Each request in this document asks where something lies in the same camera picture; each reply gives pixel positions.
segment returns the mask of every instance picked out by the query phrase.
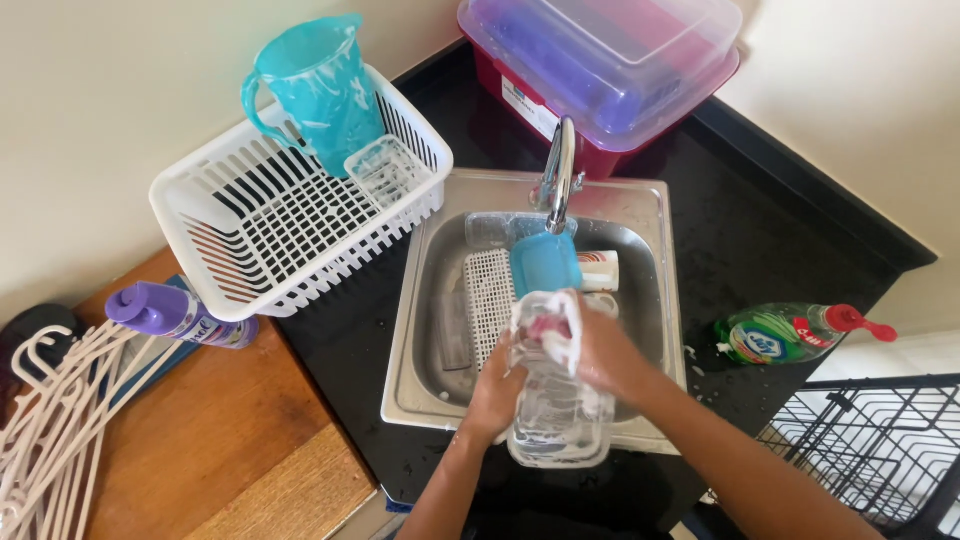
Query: pitcher handle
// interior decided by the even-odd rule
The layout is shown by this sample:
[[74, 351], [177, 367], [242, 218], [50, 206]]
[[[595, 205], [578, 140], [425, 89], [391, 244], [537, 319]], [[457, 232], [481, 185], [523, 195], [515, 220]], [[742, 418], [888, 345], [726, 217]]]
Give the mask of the pitcher handle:
[[256, 92], [259, 90], [259, 88], [260, 72], [254, 69], [243, 82], [243, 86], [240, 87], [240, 102], [243, 104], [243, 112], [247, 114], [247, 117], [250, 119], [251, 123], [253, 123], [253, 126], [259, 130], [260, 133], [276, 139], [277, 142], [283, 143], [287, 146], [292, 146], [297, 150], [306, 153], [306, 148], [300, 146], [300, 144], [296, 141], [291, 140], [290, 137], [288, 137], [281, 130], [264, 124], [263, 120], [260, 119], [260, 115], [256, 112]]

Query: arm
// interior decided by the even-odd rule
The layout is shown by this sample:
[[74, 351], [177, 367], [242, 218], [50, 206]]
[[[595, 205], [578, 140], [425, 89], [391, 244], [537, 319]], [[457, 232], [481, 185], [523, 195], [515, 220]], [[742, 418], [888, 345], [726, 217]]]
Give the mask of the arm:
[[396, 540], [460, 538], [483, 455], [514, 421], [516, 398], [527, 379], [526, 368], [507, 372], [508, 347], [508, 340], [501, 337], [484, 364], [467, 416]]
[[813, 479], [686, 395], [612, 319], [586, 308], [577, 375], [636, 407], [677, 447], [743, 532], [768, 538], [882, 538]]

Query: sink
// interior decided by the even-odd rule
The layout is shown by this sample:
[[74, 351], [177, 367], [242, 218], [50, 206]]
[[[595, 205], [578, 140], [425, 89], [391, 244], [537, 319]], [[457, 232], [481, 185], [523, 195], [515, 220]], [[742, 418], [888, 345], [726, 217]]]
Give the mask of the sink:
[[[476, 368], [444, 371], [434, 335], [433, 301], [464, 291], [465, 220], [475, 212], [529, 213], [535, 173], [454, 169], [444, 205], [415, 228], [396, 318], [381, 415], [392, 424], [456, 430], [467, 412]], [[620, 322], [650, 362], [686, 390], [680, 305], [666, 184], [611, 179], [586, 182], [569, 202], [578, 251], [615, 250], [620, 259]], [[630, 407], [617, 404], [612, 445], [677, 454], [673, 445]]]

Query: chrome faucet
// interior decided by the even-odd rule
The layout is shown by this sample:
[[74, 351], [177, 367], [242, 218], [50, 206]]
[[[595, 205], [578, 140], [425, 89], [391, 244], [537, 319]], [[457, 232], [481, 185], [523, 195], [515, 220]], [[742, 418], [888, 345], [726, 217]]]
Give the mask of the chrome faucet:
[[576, 131], [573, 118], [564, 116], [553, 134], [553, 146], [546, 161], [546, 171], [540, 179], [540, 185], [530, 192], [530, 205], [539, 211], [550, 210], [546, 218], [546, 230], [551, 234], [560, 234], [566, 227], [566, 207], [570, 195], [580, 191], [583, 185], [583, 173], [573, 180], [573, 157], [576, 154]]

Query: wooden table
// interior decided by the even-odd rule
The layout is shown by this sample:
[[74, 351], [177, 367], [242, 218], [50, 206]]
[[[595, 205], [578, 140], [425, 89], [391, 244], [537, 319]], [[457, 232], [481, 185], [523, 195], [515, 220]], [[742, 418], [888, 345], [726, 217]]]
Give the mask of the wooden table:
[[[76, 307], [180, 273], [169, 248]], [[323, 538], [375, 492], [273, 323], [240, 351], [202, 347], [107, 427], [87, 537]]]

